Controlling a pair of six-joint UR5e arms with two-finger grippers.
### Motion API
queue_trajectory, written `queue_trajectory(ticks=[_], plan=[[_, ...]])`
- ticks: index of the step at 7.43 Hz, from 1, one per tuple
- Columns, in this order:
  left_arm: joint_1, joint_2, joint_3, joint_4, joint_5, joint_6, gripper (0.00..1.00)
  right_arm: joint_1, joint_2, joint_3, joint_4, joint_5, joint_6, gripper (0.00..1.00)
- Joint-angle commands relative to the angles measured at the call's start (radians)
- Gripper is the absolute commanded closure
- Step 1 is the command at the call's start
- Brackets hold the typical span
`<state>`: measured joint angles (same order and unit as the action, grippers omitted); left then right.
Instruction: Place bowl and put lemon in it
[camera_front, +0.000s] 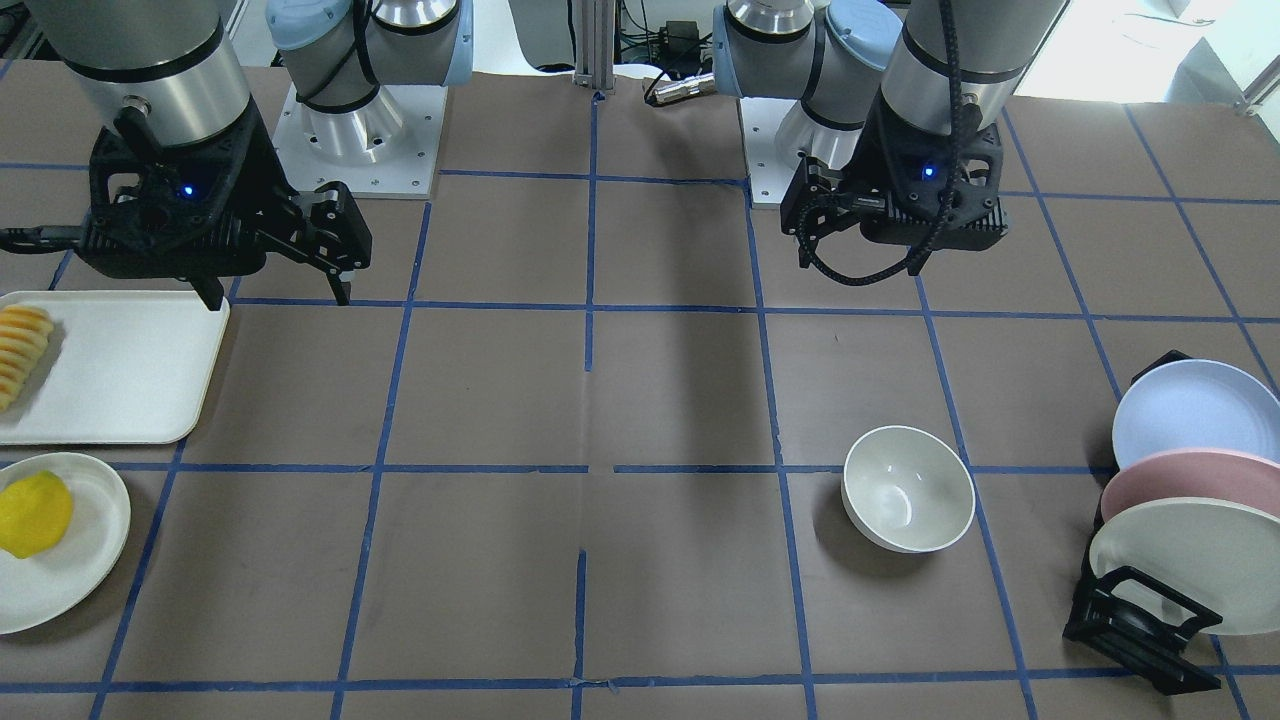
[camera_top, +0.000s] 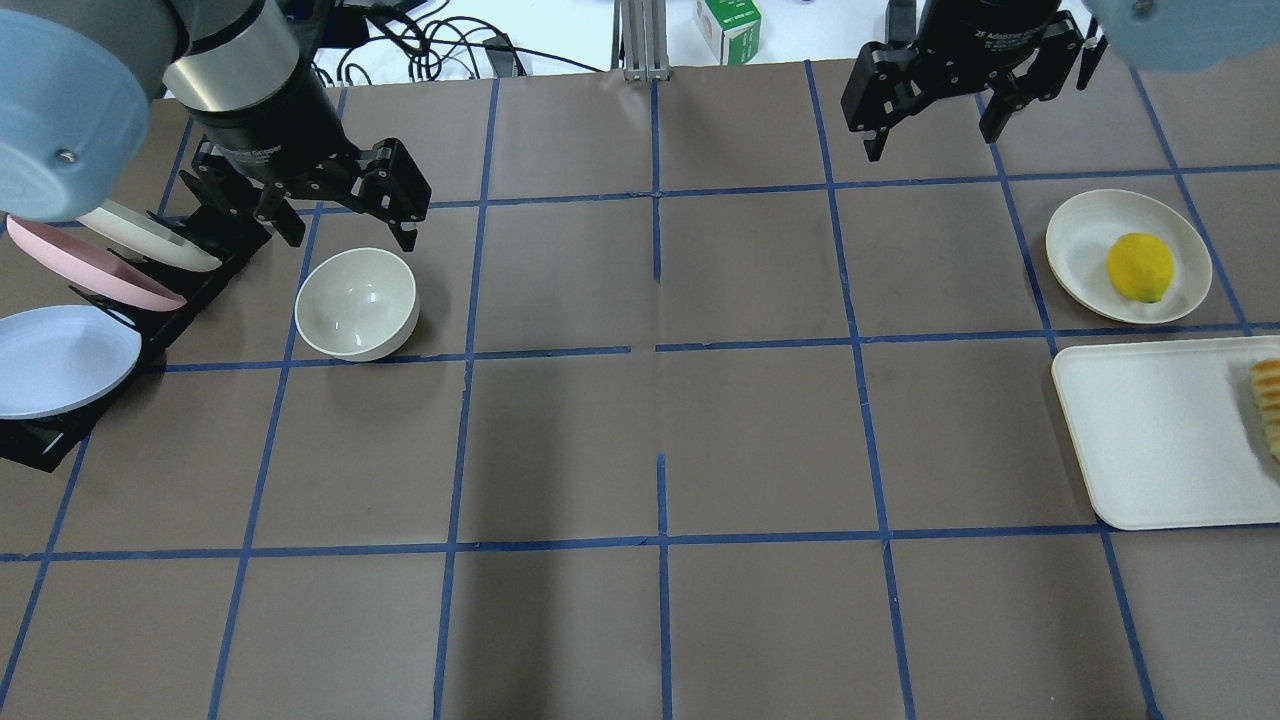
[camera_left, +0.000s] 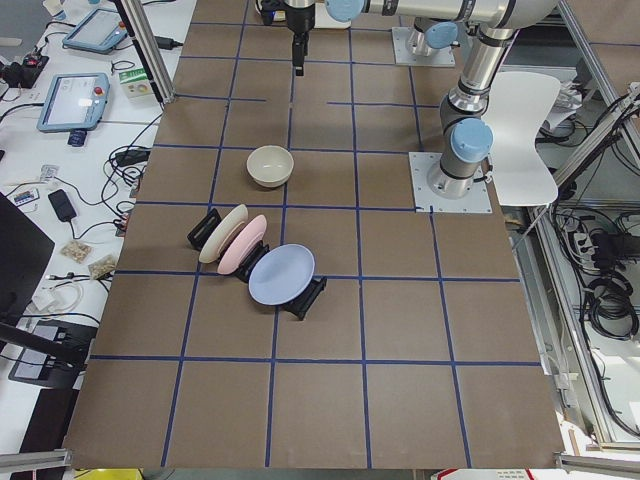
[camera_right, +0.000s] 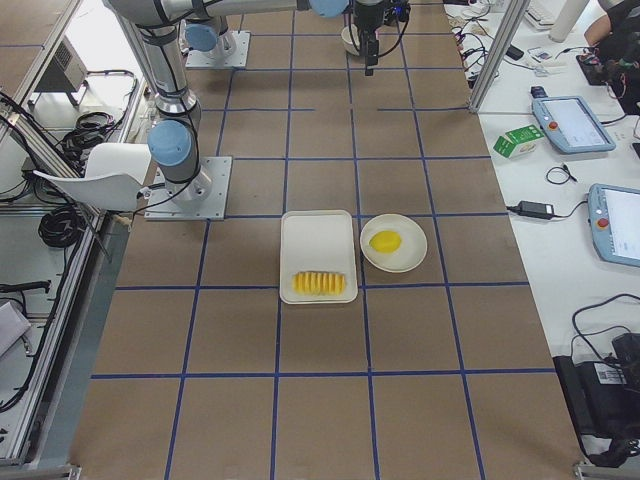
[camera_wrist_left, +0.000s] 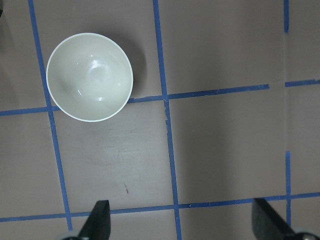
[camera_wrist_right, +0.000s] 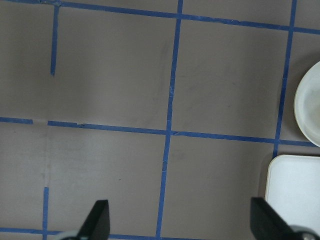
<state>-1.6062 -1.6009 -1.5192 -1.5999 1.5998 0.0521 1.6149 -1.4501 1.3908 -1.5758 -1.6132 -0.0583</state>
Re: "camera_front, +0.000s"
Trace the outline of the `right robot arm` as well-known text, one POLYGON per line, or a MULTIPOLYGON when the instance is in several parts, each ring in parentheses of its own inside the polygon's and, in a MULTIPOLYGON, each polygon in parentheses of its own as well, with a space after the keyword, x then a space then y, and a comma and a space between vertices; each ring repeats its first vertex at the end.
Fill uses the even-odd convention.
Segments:
POLYGON ((12 254, 72 251, 113 279, 173 278, 216 311, 223 281, 269 254, 321 272, 340 306, 372 233, 340 168, 410 146, 396 86, 449 87, 474 69, 470 1, 270 1, 302 140, 330 165, 287 177, 212 1, 32 1, 32 17, 97 108, 90 206, 76 225, 6 228, 12 254))

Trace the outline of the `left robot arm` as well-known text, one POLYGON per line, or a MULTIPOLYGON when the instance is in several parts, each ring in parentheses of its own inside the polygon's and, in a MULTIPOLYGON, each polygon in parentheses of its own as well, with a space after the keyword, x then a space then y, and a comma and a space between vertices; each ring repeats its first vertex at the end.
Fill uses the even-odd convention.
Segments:
POLYGON ((1009 232, 1000 195, 1005 102, 1065 1, 724 1, 713 15, 719 92, 794 100, 815 143, 780 202, 797 263, 845 286, 918 275, 940 251, 979 252, 1009 232))

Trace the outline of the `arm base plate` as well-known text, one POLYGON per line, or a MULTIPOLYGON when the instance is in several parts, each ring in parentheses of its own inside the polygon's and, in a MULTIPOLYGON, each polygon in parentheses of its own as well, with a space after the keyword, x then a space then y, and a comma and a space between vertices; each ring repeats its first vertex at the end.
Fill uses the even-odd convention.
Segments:
POLYGON ((288 97, 273 143, 297 190, 339 181, 357 199, 429 200, 448 95, 440 86, 384 86, 344 113, 288 97))
POLYGON ((852 158, 863 129, 835 129, 810 118, 795 99, 742 97, 742 149, 751 204, 776 209, 804 156, 840 170, 852 158))

